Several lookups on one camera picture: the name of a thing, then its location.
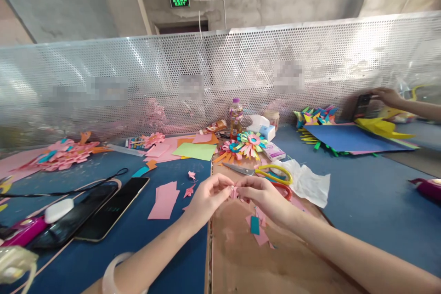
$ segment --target exit sign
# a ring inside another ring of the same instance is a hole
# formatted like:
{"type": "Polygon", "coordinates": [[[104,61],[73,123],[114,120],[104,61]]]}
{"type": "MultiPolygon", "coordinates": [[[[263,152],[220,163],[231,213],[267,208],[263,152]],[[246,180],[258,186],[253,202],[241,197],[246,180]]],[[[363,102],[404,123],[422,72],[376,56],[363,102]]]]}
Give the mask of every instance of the exit sign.
{"type": "Polygon", "coordinates": [[[190,0],[170,0],[172,8],[190,7],[190,0]]]}

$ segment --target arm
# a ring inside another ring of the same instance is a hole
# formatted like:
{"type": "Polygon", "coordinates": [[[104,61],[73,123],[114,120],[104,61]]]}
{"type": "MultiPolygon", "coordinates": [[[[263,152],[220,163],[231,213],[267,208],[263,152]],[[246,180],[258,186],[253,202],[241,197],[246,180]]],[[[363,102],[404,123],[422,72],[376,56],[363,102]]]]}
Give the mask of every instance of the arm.
{"type": "Polygon", "coordinates": [[[371,91],[386,106],[400,109],[415,115],[441,121],[441,105],[403,99],[396,91],[390,88],[379,87],[371,91]]]}
{"type": "MultiPolygon", "coordinates": [[[[203,181],[184,214],[114,272],[120,293],[139,294],[150,287],[181,247],[211,218],[216,209],[231,194],[233,182],[220,174],[203,181]]],[[[102,279],[83,294],[101,294],[102,279]]]]}
{"type": "Polygon", "coordinates": [[[441,279],[300,212],[268,180],[247,176],[236,185],[239,196],[251,199],[275,223],[313,245],[368,292],[441,292],[441,279]]]}

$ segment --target plastic bottle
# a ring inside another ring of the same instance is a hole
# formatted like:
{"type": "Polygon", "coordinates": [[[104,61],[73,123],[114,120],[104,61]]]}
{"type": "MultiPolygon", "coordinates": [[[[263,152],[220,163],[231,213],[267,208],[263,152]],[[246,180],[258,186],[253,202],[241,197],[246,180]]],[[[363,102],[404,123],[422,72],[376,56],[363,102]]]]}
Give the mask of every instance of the plastic bottle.
{"type": "Polygon", "coordinates": [[[243,107],[239,104],[239,101],[239,98],[234,98],[230,107],[230,139],[234,140],[237,140],[237,135],[242,132],[243,107]]]}

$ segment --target yellow scissors handle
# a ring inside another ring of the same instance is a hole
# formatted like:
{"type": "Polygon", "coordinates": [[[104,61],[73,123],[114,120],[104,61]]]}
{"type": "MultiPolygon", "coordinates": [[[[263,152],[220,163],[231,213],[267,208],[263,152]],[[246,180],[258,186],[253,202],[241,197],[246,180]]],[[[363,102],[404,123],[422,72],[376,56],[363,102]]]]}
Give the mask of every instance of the yellow scissors handle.
{"type": "Polygon", "coordinates": [[[287,185],[287,186],[289,186],[293,182],[293,178],[292,178],[291,174],[289,173],[289,171],[287,171],[286,169],[284,169],[282,167],[279,167],[278,165],[273,165],[273,164],[261,165],[260,167],[258,167],[256,169],[255,173],[264,175],[266,178],[270,178],[271,180],[277,181],[277,182],[284,184],[284,185],[287,185]],[[288,180],[284,181],[280,178],[276,178],[276,177],[270,175],[269,173],[266,173],[261,170],[261,169],[270,169],[270,168],[282,171],[284,174],[286,174],[286,177],[288,180]]]}

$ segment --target metal partition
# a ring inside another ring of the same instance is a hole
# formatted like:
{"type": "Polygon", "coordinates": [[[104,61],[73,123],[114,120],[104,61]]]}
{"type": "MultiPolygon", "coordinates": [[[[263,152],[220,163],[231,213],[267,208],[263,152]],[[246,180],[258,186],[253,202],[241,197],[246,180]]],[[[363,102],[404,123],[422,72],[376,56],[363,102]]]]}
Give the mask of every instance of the metal partition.
{"type": "Polygon", "coordinates": [[[0,49],[2,145],[184,133],[281,99],[282,122],[305,106],[343,107],[357,93],[441,78],[441,11],[88,40],[0,49]],[[276,63],[303,68],[303,90],[278,93],[276,63]]]}

